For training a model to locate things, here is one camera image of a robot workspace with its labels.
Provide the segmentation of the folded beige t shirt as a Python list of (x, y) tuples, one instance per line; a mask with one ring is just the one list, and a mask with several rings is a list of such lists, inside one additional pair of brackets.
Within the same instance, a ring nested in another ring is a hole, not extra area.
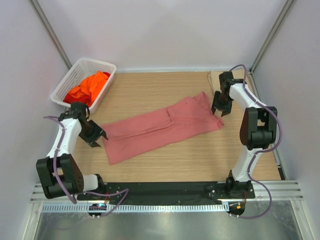
[(219, 91), (224, 93), (229, 100), (237, 102), (239, 105), (250, 105), (250, 102), (253, 100), (250, 98), (250, 88), (246, 83), (244, 83), (244, 79), (234, 79), (234, 84), (226, 85), (224, 88), (220, 88), (219, 83), (219, 74), (223, 71), (210, 71), (208, 74), (208, 81), (212, 90), (212, 94), (214, 96), (215, 91)]

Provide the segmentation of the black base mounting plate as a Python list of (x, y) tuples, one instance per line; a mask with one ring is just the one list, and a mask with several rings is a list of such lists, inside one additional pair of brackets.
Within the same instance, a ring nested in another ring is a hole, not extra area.
[(196, 182), (109, 182), (102, 194), (128, 189), (123, 205), (134, 206), (200, 206), (219, 204), (220, 200), (254, 199), (250, 181), (226, 183)]

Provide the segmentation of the aluminium frame post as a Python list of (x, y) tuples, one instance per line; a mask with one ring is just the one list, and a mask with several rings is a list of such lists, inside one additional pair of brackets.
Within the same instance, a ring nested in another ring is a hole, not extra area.
[(260, 64), (261, 60), (263, 59), (264, 55), (266, 54), (267, 50), (271, 46), (273, 40), (277, 36), (278, 32), (280, 31), (283, 23), (285, 22), (286, 18), (288, 17), (290, 11), (294, 7), (296, 0), (286, 0), (284, 5), (282, 6), (279, 14), (277, 15), (267, 37), (265, 38), (261, 48), (257, 56), (255, 57), (252, 66), (249, 69), (251, 75), (254, 74), (255, 70), (257, 69), (258, 65)]
[(50, 21), (48, 20), (43, 8), (41, 7), (38, 0), (28, 0), (30, 6), (34, 10), (36, 16), (38, 17), (40, 23), (42, 24), (44, 30), (46, 31), (47, 35), (49, 36), (51, 42), (53, 43), (56, 51), (58, 52), (60, 58), (62, 59), (63, 63), (67, 67), (68, 70), (71, 69), (73, 64), (71, 63), (69, 57), (67, 56), (66, 51), (64, 50), (58, 36), (56, 35)]

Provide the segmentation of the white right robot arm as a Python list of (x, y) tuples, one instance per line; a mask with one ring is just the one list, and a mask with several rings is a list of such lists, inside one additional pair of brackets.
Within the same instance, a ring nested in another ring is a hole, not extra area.
[(250, 89), (242, 83), (225, 81), (216, 91), (211, 110), (220, 111), (221, 116), (231, 113), (232, 103), (243, 109), (243, 118), (239, 130), (239, 139), (243, 145), (236, 165), (230, 171), (221, 191), (228, 198), (243, 197), (252, 191), (252, 172), (263, 153), (276, 141), (279, 124), (278, 110), (267, 106), (252, 95)]

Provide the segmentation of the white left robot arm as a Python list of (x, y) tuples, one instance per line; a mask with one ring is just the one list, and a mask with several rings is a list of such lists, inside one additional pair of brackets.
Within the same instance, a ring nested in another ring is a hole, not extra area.
[(76, 195), (88, 191), (95, 200), (101, 200), (106, 188), (99, 183), (96, 174), (83, 175), (73, 153), (77, 139), (81, 138), (91, 148), (99, 147), (97, 140), (107, 139), (106, 132), (93, 120), (79, 114), (68, 115), (66, 112), (58, 116), (45, 116), (58, 124), (58, 131), (53, 146), (42, 159), (36, 162), (36, 171), (47, 199), (66, 196), (76, 204)]

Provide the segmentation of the white plastic laundry basket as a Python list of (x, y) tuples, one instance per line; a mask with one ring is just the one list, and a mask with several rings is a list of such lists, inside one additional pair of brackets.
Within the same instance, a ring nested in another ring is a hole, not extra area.
[(80, 58), (67, 72), (50, 96), (61, 106), (80, 101), (94, 113), (113, 83), (117, 67), (109, 62)]

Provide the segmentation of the left aluminium frame post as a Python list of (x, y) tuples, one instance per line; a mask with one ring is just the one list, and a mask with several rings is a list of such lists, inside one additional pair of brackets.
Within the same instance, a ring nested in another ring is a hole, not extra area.
[(58, 52), (60, 58), (62, 59), (63, 63), (67, 67), (68, 70), (71, 69), (73, 64), (71, 63), (69, 57), (67, 56), (66, 51), (64, 50), (58, 36), (56, 35), (50, 21), (48, 20), (43, 8), (41, 7), (38, 0), (28, 0), (30, 6), (34, 10), (36, 16), (38, 17), (40, 23), (42, 24), (44, 30), (46, 31), (47, 35), (49, 36), (51, 42), (53, 43), (56, 51)]

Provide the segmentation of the right aluminium frame post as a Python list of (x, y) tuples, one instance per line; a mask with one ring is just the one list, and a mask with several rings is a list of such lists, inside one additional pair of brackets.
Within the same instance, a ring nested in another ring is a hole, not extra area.
[(260, 64), (261, 60), (263, 59), (264, 55), (266, 54), (267, 50), (271, 46), (273, 40), (277, 36), (278, 32), (280, 31), (283, 23), (285, 22), (286, 18), (288, 17), (290, 11), (294, 7), (296, 0), (286, 0), (284, 5), (282, 6), (279, 14), (277, 15), (267, 37), (265, 38), (261, 48), (257, 56), (255, 57), (252, 66), (249, 69), (251, 75), (254, 74), (255, 70), (257, 69), (258, 65)]

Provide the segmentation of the orange t shirt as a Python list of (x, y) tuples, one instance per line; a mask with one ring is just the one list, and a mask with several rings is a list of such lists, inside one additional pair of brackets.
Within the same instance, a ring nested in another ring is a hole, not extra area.
[(95, 74), (85, 78), (79, 85), (73, 87), (64, 97), (63, 102), (67, 104), (81, 102), (91, 107), (104, 85), (108, 82), (110, 73), (97, 71)]

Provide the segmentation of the pink t shirt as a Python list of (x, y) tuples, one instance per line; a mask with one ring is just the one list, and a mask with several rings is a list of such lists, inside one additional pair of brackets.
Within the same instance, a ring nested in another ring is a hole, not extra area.
[(165, 108), (103, 125), (107, 135), (103, 143), (109, 163), (115, 165), (223, 126), (211, 110), (208, 95), (200, 92)]

